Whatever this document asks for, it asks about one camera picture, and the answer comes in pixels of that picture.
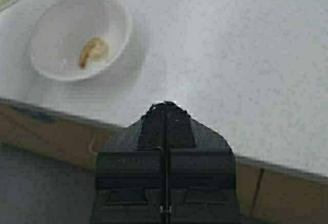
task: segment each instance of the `gray floor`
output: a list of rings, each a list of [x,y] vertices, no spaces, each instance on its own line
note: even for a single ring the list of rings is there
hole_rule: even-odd
[[[88,224],[94,194],[93,173],[0,145],[1,224]]]

